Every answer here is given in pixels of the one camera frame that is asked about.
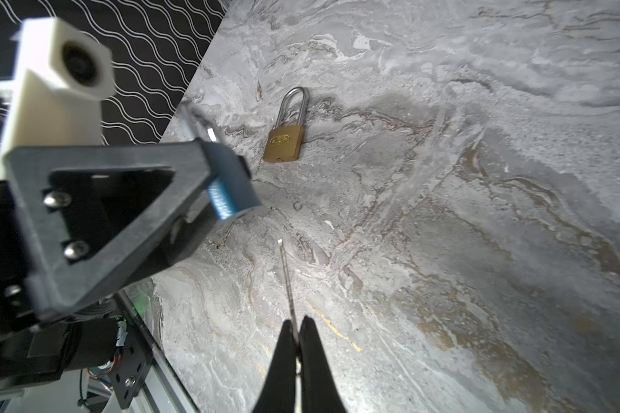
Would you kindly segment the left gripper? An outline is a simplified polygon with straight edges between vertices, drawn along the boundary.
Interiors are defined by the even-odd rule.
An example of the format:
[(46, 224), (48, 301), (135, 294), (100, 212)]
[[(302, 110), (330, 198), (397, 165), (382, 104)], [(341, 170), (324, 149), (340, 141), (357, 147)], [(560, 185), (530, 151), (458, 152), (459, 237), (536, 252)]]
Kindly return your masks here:
[(0, 341), (191, 256), (260, 206), (244, 158), (199, 139), (20, 147), (0, 180)]

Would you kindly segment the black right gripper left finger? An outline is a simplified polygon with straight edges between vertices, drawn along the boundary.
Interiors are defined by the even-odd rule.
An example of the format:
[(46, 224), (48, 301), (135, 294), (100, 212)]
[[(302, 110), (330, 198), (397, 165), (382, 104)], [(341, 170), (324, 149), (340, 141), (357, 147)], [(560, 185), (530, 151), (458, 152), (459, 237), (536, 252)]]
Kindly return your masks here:
[(290, 413), (295, 410), (297, 347), (294, 331), (292, 322), (285, 320), (265, 383), (252, 413)]

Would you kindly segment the small silver key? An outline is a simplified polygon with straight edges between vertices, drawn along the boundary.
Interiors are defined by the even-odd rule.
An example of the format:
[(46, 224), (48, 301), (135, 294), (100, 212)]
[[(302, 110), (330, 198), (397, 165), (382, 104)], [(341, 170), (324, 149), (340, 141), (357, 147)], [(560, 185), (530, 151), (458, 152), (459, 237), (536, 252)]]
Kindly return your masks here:
[(293, 328), (292, 335), (294, 337), (294, 342), (296, 343), (296, 345), (298, 345), (299, 344), (299, 338), (298, 338), (299, 328), (298, 328), (297, 320), (296, 320), (296, 309), (295, 309), (294, 298), (293, 298), (293, 287), (291, 283), (291, 277), (289, 274), (286, 249), (285, 249), (285, 245), (282, 239), (278, 239), (277, 244), (279, 247), (280, 257), (282, 261), (282, 273), (283, 273), (284, 284), (285, 284), (286, 294), (287, 294), (288, 303), (289, 303), (290, 321), (291, 321), (291, 325)]

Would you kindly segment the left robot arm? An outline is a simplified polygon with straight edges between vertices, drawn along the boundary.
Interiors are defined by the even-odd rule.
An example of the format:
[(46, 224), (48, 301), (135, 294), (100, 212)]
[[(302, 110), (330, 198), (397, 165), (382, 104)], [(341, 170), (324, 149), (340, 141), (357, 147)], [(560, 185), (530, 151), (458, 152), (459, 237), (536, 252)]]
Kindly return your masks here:
[(259, 205), (243, 156), (201, 139), (154, 146), (25, 146), (0, 179), (0, 391), (124, 368), (103, 304), (191, 256), (220, 220)]

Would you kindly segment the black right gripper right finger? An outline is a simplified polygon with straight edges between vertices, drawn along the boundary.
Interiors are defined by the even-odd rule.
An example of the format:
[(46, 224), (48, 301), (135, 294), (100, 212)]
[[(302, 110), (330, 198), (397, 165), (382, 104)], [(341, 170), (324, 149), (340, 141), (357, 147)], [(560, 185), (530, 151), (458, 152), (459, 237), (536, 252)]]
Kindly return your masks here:
[(299, 332), (301, 411), (346, 413), (332, 377), (315, 321), (305, 316)]

